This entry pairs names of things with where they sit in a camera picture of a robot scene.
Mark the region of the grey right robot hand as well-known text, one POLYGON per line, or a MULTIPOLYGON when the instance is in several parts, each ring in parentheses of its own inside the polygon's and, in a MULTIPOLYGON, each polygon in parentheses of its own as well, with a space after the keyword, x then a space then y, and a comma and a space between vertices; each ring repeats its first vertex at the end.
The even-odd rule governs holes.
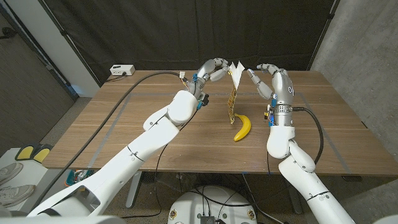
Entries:
POLYGON ((247 73, 253 83, 255 84, 258 93, 266 100, 271 99, 271 96, 276 94, 276 104, 279 105, 293 105, 294 88, 289 74, 283 68, 278 68, 276 65, 262 63, 257 66, 263 72, 268 72, 272 75, 273 90, 267 86, 260 78, 255 75, 254 71, 250 68, 247 73))

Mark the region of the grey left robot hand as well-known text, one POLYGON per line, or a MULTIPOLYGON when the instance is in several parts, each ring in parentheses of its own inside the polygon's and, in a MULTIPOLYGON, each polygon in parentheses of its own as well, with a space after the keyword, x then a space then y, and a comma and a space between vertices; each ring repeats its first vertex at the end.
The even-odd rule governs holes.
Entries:
POLYGON ((229 72, 229 62, 223 58, 207 60, 187 83, 189 92, 198 97, 207 81, 217 82, 229 72))

